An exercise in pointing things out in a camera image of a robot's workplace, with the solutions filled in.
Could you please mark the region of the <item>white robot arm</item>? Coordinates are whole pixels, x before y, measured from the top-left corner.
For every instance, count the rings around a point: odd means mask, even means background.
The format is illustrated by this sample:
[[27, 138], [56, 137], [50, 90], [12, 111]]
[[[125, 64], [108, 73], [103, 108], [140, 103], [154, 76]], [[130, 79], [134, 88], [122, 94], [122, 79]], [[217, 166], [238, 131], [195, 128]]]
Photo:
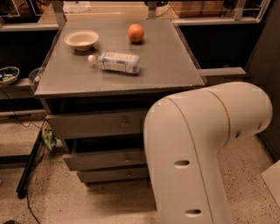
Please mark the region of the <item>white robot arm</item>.
[[168, 95], [149, 109], [144, 150], [161, 224], [234, 224], [218, 150], [265, 130], [270, 98], [228, 82]]

